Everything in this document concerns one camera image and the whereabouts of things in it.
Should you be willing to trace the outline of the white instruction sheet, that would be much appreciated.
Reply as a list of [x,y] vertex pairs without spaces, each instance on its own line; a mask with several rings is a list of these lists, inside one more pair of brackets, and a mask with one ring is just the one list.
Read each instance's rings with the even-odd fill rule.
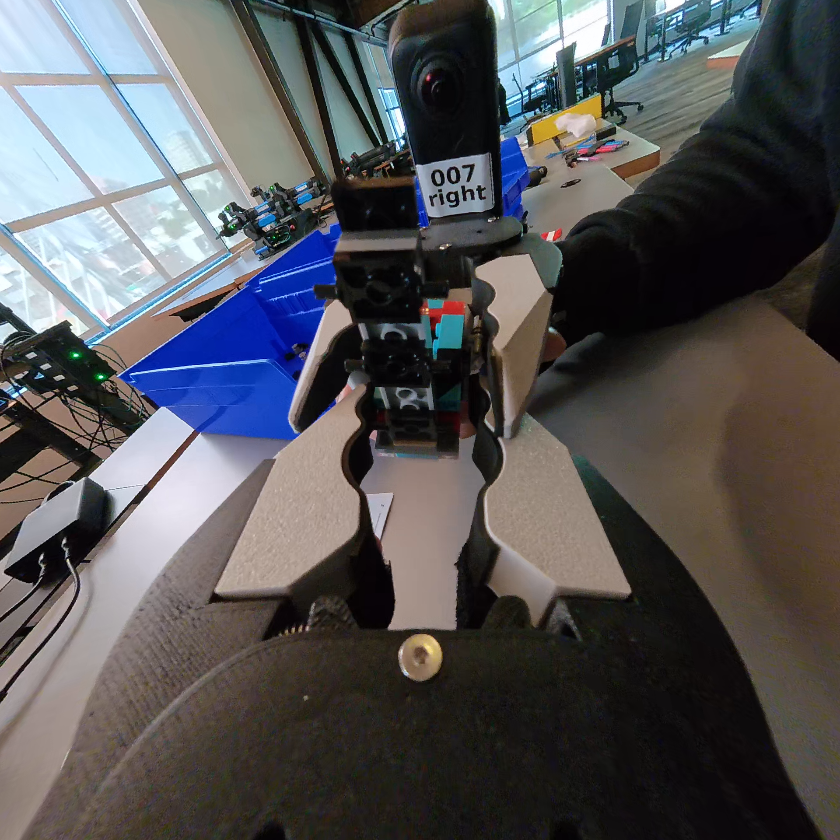
[[392,492],[375,492],[365,494],[374,536],[379,544],[382,544],[382,536],[389,513],[392,508],[394,494]]

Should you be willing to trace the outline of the wood-edged desk with pens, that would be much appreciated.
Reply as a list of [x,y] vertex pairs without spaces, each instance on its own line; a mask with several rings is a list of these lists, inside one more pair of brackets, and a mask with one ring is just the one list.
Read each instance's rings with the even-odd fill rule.
[[574,168],[567,166],[561,154],[551,157],[559,152],[552,140],[521,148],[526,162],[548,169],[541,184],[525,191],[521,199],[533,232],[560,229],[567,234],[583,217],[614,207],[632,194],[628,176],[641,175],[659,165],[660,149],[655,143],[624,129],[618,129],[616,137],[626,140],[628,146]]

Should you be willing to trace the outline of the long wood-edged desk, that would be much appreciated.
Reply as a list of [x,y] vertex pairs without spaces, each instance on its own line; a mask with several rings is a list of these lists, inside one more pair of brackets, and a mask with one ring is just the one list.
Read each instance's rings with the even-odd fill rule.
[[220,267],[210,269],[198,279],[189,282],[183,290],[174,292],[155,304],[151,310],[151,318],[158,321],[176,317],[185,322],[194,319],[199,310],[207,311],[208,301],[218,302],[229,292],[238,290],[261,270],[271,266],[296,247],[307,235],[308,233],[300,234],[292,239],[290,245],[284,245],[280,251],[266,257],[256,254],[252,244],[246,242],[245,249],[224,260]]

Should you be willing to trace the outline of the black hub with green lights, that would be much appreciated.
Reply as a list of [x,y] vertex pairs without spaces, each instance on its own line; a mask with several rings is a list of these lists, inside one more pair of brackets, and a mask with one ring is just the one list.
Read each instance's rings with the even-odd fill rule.
[[2,381],[39,394],[96,396],[117,372],[67,321],[43,332],[17,330],[2,343]]

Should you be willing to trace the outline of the row of black robot arms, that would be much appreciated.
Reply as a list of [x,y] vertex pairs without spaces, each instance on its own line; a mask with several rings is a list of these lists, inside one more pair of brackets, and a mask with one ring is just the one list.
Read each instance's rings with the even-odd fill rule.
[[[339,162],[339,177],[371,179],[411,175],[414,164],[406,134]],[[283,187],[279,183],[251,189],[253,206],[226,205],[219,213],[217,238],[246,236],[260,260],[279,254],[320,227],[333,213],[331,189],[318,178]]]

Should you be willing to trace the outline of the ribbed blue plastic bin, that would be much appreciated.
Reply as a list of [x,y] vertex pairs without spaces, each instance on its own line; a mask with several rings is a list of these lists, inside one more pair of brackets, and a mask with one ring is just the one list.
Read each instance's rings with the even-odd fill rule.
[[334,285],[333,255],[340,236],[339,224],[311,232],[245,284],[289,349],[309,346],[318,330],[325,301],[313,288]]

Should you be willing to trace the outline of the multicoloured toy brick model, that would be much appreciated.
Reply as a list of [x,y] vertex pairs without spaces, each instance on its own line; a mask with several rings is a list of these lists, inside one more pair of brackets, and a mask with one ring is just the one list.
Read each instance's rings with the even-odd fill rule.
[[424,253],[414,181],[343,178],[331,198],[341,227],[335,283],[313,292],[324,309],[339,300],[362,334],[375,445],[394,456],[455,458],[474,317]]

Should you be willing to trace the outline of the black metal rack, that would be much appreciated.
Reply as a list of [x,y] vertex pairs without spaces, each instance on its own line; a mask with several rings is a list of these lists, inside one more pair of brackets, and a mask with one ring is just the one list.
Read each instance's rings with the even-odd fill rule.
[[[2,343],[17,330],[37,333],[5,305],[1,306],[1,323]],[[111,364],[107,355],[99,354]],[[74,467],[73,479],[85,476],[101,463],[101,451],[112,452],[136,432],[155,409],[152,401],[133,386],[123,383],[118,373],[98,395],[78,398],[56,393],[39,394],[2,381],[2,481],[20,476],[20,487],[37,481],[55,484],[56,480],[50,475],[57,472],[58,467],[41,474],[26,471],[27,465],[46,450],[62,457],[63,465]]]

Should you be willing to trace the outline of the row of black office chairs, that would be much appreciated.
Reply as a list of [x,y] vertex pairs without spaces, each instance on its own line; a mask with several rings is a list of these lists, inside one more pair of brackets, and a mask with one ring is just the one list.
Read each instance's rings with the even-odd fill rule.
[[758,17],[762,1],[645,1],[644,51],[640,59],[667,60],[676,51],[685,54],[690,45],[709,43],[708,31],[728,32],[734,17],[744,18],[750,10]]

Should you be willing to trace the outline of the grey desk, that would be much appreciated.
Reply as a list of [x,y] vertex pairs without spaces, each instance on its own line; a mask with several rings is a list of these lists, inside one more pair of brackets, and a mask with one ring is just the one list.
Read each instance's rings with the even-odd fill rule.
[[[695,577],[803,802],[838,838],[838,363],[749,298],[575,345],[540,379],[531,411]],[[26,835],[154,578],[280,447],[194,435],[161,409],[97,471],[119,490],[162,477],[83,569],[79,601],[2,701],[2,838]]]

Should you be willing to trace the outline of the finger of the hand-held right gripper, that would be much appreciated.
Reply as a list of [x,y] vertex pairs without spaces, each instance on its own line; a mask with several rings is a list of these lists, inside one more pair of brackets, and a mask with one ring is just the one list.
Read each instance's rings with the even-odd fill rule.
[[289,425],[296,433],[327,412],[347,384],[368,384],[362,341],[350,311],[339,300],[329,301],[291,400]]
[[530,255],[478,266],[473,288],[486,333],[493,429],[514,438],[541,364],[552,296]]

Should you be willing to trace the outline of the black charger box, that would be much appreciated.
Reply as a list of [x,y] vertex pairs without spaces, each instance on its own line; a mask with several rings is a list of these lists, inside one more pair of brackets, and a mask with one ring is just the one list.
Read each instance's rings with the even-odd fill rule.
[[25,583],[46,582],[67,569],[65,549],[80,562],[106,528],[108,493],[81,478],[23,520],[3,571]]

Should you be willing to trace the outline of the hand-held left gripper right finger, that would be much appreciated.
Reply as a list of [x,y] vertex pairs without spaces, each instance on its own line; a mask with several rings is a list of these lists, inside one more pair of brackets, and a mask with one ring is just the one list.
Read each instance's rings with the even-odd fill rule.
[[469,383],[469,418],[484,484],[456,564],[456,626],[480,627],[506,596],[534,627],[569,597],[625,601],[631,585],[567,447],[528,414],[514,437],[496,434],[485,381]]

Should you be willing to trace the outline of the person's right forearm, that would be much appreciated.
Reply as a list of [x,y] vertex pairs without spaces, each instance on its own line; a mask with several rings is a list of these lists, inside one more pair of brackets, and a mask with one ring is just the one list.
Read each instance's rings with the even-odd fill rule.
[[568,343],[699,317],[771,287],[820,246],[805,332],[838,358],[838,85],[731,96],[670,161],[560,244]]

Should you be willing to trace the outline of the black monitor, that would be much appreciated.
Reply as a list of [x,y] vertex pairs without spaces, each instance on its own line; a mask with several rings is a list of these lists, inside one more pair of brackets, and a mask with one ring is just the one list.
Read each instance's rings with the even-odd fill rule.
[[574,69],[576,42],[560,49],[556,55],[560,110],[573,107],[577,102],[577,84]]

